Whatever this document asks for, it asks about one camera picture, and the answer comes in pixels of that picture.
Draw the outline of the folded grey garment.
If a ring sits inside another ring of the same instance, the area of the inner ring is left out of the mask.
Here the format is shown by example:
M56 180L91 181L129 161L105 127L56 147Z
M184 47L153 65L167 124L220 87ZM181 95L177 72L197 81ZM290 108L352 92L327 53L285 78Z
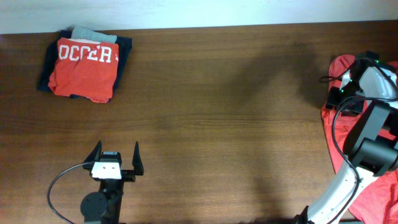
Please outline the folded grey garment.
M89 30L84 27L76 26L72 30L72 39L86 39L86 40L92 40L96 42L108 42L115 44L117 41L117 36L116 35L107 35L107 34L102 34L100 32L95 32L93 30Z

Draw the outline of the folded navy blue garment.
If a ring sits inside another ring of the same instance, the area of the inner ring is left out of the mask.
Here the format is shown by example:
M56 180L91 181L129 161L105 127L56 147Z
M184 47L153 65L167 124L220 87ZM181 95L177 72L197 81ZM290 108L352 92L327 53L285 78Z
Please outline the folded navy blue garment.
M45 54L45 61L44 61L44 68L42 73L40 74L39 82L37 84L37 89L39 91L47 91L52 92L48 87L49 83L49 76L53 72L55 68L55 62L57 60L57 41L61 38L71 39L72 32L69 30L61 30L58 39L53 41L48 47ZM123 76L123 72L125 66L127 64L127 60L129 58L130 51L132 49L132 39L127 37L120 37L117 36L117 41L115 44L119 45L119 62L118 62L118 70L117 70L117 77L116 81L113 85L113 94L115 89L119 86L119 81ZM70 98L78 98L82 96L67 96Z

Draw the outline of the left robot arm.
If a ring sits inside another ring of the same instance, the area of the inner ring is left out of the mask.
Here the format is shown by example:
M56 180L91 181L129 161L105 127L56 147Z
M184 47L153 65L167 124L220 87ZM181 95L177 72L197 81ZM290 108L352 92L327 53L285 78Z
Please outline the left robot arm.
M144 175L139 144L135 143L132 156L132 169L122 168L119 152L102 151L102 142L84 160L83 168L90 177L99 182L99 190L89 193L80 204L80 212L85 223L119 223L124 184L135 182L137 176Z

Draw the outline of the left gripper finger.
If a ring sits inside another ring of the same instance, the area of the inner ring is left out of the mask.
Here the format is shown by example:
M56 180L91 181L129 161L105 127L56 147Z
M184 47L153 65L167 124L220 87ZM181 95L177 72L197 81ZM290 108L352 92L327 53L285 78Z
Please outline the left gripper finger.
M144 165L142 163L140 151L139 151L139 143L136 141L134 146L134 152L132 157L132 166L134 168L135 175L144 175Z
M99 161L102 151L102 142L98 141L95 148L90 152L84 162L96 162Z

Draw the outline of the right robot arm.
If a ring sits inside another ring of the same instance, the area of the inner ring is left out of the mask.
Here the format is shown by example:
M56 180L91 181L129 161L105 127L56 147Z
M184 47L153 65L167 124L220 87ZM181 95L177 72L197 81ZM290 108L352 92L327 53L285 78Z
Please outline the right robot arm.
M294 223L339 223L361 192L397 170L397 72L367 51L329 83L325 108L332 112L331 140L342 165L323 195Z

